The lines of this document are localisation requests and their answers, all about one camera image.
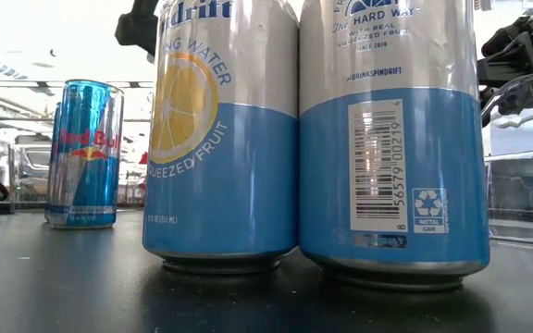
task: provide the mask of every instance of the can lid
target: can lid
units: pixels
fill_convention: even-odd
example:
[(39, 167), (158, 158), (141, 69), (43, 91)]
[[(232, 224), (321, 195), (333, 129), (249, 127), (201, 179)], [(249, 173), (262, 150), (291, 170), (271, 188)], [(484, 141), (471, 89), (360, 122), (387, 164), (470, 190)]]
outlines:
[(90, 80), (90, 79), (70, 79), (70, 80), (66, 80), (65, 81), (65, 84), (69, 84), (69, 83), (72, 83), (72, 82), (90, 82), (90, 83), (97, 83), (97, 84), (100, 84), (100, 85), (103, 85), (103, 86), (106, 86), (106, 87), (110, 87), (114, 90), (117, 90), (119, 93), (123, 93), (124, 92), (122, 91), (122, 89), (120, 89), (119, 87), (117, 86), (114, 86), (112, 84), (109, 84), (109, 83), (106, 83), (106, 82), (102, 82), (102, 81), (98, 81), (98, 80)]

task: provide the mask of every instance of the aluminum can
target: aluminum can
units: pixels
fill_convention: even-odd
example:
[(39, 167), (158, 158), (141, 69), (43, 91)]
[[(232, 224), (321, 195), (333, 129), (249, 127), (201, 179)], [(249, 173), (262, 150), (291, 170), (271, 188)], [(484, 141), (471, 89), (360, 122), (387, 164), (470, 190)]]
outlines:
[(473, 1), (307, 0), (300, 247), (331, 277), (458, 286), (489, 263)]
[(143, 245), (237, 274), (297, 244), (297, 37), (276, 0), (170, 1), (159, 18)]
[(49, 164), (48, 164), (48, 179), (46, 183), (46, 203), (44, 204), (44, 220), (48, 223), (51, 218), (51, 179), (54, 179), (55, 176), (53, 175), (53, 163), (56, 160), (56, 146), (58, 143), (58, 135), (61, 129), (58, 127), (61, 123), (60, 121), (57, 121), (57, 119), (60, 118), (61, 113), (61, 103), (57, 103), (55, 107), (55, 113), (53, 114), (53, 135), (52, 135), (52, 143), (51, 143), (51, 156), (49, 158)]
[(106, 83), (65, 83), (53, 139), (53, 228), (105, 228), (116, 221), (123, 105), (123, 92)]

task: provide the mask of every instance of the lemon graphic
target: lemon graphic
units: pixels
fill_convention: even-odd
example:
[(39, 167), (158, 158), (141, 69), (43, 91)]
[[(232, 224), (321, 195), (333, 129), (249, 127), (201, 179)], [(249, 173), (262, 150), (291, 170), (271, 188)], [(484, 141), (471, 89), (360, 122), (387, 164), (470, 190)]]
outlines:
[(150, 157), (168, 163), (196, 148), (217, 115), (217, 86), (196, 55), (174, 53), (159, 65), (155, 87)]

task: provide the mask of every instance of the can bottom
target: can bottom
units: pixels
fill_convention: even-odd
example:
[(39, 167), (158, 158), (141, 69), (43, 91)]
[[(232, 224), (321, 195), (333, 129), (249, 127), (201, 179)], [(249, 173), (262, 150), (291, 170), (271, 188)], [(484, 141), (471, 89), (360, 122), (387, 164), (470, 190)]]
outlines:
[(291, 250), (273, 253), (194, 254), (153, 253), (164, 259), (167, 269), (192, 274), (237, 275), (264, 272), (279, 266)]
[(69, 230), (69, 229), (98, 229), (98, 228), (112, 228), (112, 225), (114, 225), (114, 223), (108, 223), (108, 224), (103, 224), (103, 225), (95, 225), (95, 226), (71, 226), (71, 225), (59, 225), (59, 224), (55, 224), (55, 223), (51, 223), (50, 221), (47, 221), (50, 225), (51, 225), (51, 228), (55, 228), (55, 229), (64, 229), (64, 230)]
[(458, 288), (465, 276), (484, 265), (480, 261), (457, 263), (380, 263), (304, 255), (322, 267), (326, 278), (376, 289), (442, 291)]

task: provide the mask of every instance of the can rim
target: can rim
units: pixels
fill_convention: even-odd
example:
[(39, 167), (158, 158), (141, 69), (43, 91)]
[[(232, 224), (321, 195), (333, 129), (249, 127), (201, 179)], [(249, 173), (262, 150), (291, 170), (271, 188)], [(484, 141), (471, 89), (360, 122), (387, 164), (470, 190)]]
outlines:
[(70, 83), (70, 82), (79, 82), (79, 81), (87, 81), (87, 82), (93, 82), (93, 83), (103, 84), (103, 85), (108, 86), (108, 87), (110, 87), (110, 88), (114, 88), (114, 89), (118, 90), (120, 93), (123, 93), (123, 94), (124, 94), (123, 90), (120, 89), (119, 87), (114, 86), (114, 85), (112, 85), (112, 84), (110, 84), (110, 83), (107, 83), (107, 82), (99, 81), (99, 80), (90, 80), (90, 79), (71, 79), (71, 80), (66, 80), (66, 81), (65, 81), (65, 84), (68, 84), (68, 83)]

